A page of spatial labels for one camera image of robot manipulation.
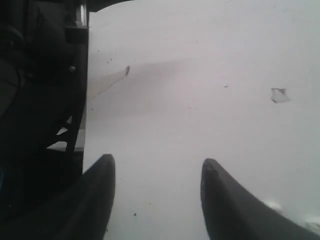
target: bolt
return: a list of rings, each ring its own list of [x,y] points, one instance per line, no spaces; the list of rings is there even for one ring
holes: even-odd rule
[[[69,71],[70,71],[71,73],[73,73],[75,70],[76,70],[76,67],[75,67],[75,66],[70,66],[70,67],[69,67]]]

